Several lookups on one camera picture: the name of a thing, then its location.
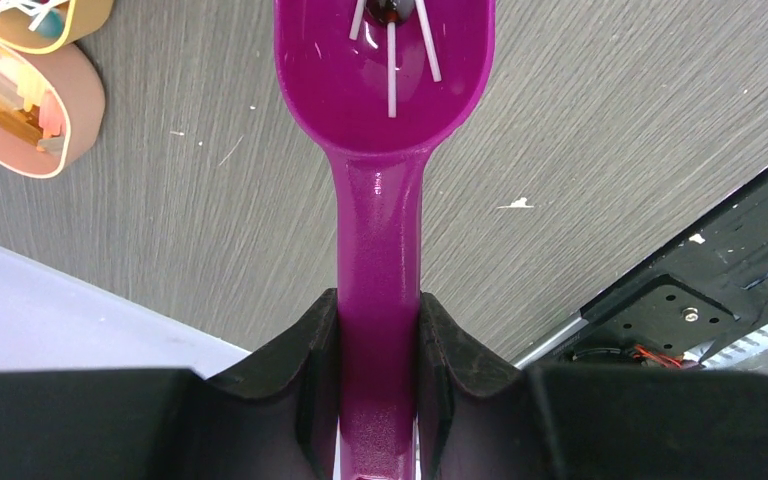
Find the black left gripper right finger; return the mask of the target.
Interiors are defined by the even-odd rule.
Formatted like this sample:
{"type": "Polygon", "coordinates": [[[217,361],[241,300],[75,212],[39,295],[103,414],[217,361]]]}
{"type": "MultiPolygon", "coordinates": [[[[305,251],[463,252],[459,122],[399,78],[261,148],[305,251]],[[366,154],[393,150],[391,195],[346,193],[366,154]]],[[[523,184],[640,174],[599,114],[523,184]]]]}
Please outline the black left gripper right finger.
{"type": "Polygon", "coordinates": [[[421,297],[426,479],[768,479],[768,376],[575,363],[518,369],[421,297]]]}

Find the magenta plastic scoop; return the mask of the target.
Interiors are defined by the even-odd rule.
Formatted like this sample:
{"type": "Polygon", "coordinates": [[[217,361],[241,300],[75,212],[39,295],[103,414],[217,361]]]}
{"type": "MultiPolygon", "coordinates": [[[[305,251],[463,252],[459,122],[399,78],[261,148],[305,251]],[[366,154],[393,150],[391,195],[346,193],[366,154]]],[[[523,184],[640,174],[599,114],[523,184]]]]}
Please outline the magenta plastic scoop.
{"type": "Polygon", "coordinates": [[[411,479],[423,176],[486,88],[496,5],[415,1],[396,30],[391,119],[386,32],[365,2],[275,2],[275,68],[336,194],[340,474],[411,479]]]}

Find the dark ball lollipop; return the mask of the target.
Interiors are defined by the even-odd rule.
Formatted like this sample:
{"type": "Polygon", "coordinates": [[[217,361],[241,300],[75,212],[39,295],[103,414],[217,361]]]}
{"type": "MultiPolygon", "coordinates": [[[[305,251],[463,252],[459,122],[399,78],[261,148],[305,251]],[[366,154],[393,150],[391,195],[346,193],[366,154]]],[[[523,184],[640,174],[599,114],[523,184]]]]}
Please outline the dark ball lollipop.
{"type": "Polygon", "coordinates": [[[386,32],[387,116],[397,117],[397,27],[415,10],[414,0],[369,0],[364,4],[370,17],[386,32]]]}

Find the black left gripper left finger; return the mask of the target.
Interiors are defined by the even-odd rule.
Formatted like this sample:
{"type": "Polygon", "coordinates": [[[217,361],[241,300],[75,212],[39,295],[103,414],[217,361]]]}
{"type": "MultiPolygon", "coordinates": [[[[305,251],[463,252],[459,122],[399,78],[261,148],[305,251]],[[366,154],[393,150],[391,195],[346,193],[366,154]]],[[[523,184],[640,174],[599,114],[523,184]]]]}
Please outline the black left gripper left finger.
{"type": "Polygon", "coordinates": [[[209,378],[0,372],[0,479],[329,479],[338,390],[331,289],[209,378]]]}

